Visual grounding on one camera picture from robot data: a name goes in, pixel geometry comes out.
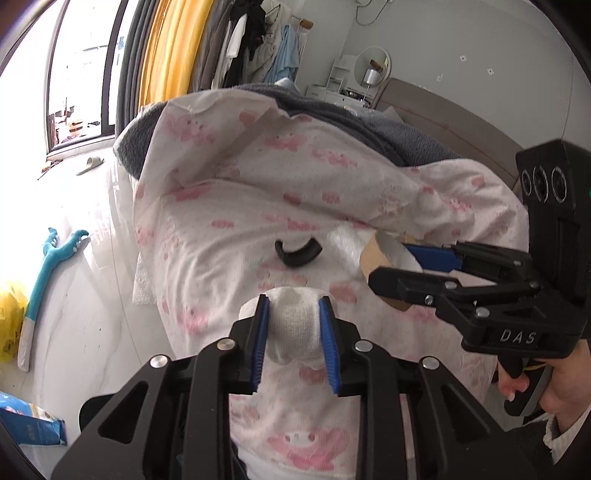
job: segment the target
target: gray fleece blanket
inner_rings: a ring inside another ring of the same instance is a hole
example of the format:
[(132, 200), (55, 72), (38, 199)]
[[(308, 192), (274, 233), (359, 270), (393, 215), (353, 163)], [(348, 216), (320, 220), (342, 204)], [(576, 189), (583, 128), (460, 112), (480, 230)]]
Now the gray fleece blanket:
[[(259, 93), (275, 99), (277, 106), (289, 116), (306, 113), (330, 123), (355, 137), (398, 167), (426, 165), (440, 160), (459, 158), (459, 155), (441, 145), (417, 128), (389, 119), (377, 111), (356, 115), (331, 103), (307, 98), (293, 90), (268, 84), (240, 85), (236, 88)], [(113, 150), (125, 170), (136, 179), (144, 161), (156, 123), (166, 102), (144, 108), (131, 121), (115, 141)]]

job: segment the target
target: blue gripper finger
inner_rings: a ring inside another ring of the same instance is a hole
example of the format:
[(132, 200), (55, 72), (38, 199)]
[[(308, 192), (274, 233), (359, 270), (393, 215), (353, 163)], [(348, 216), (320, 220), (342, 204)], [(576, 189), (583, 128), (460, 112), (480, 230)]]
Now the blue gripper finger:
[(255, 315), (259, 315), (258, 328), (256, 330), (255, 344), (252, 349), (252, 389), (256, 391), (261, 383), (262, 364), (265, 359), (265, 347), (267, 346), (267, 334), (269, 331), (269, 297), (261, 295), (256, 306)]
[(462, 270), (462, 260), (451, 249), (409, 244), (404, 246), (425, 270), (448, 273), (452, 270)]
[(332, 310), (326, 304), (328, 299), (320, 299), (318, 302), (320, 313), (320, 342), (324, 351), (324, 363), (326, 364), (326, 375), (329, 379), (333, 393), (340, 393), (340, 357), (336, 344), (335, 332), (332, 325)]

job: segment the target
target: yellow plastic bag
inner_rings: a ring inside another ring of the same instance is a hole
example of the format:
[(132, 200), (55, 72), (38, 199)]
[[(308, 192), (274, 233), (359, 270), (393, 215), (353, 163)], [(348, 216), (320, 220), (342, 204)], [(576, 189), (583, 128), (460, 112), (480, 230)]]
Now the yellow plastic bag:
[(19, 281), (0, 285), (0, 362), (9, 362), (18, 352), (28, 303), (25, 287)]

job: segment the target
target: blue bag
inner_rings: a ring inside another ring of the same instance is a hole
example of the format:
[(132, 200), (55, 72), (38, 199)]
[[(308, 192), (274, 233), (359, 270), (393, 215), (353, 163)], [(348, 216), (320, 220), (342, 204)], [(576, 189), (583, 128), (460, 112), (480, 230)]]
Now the blue bag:
[(66, 445), (63, 420), (42, 408), (0, 392), (0, 420), (17, 444)]

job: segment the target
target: white towel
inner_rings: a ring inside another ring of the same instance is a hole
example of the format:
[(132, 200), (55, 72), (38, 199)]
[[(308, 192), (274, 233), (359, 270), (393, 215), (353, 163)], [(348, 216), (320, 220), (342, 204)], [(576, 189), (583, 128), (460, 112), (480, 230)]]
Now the white towel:
[[(269, 297), (269, 333), (266, 356), (279, 365), (297, 360), (307, 367), (324, 367), (320, 344), (318, 301), (327, 295), (316, 288), (278, 287), (265, 292)], [(239, 318), (254, 315), (258, 297), (247, 301)]]

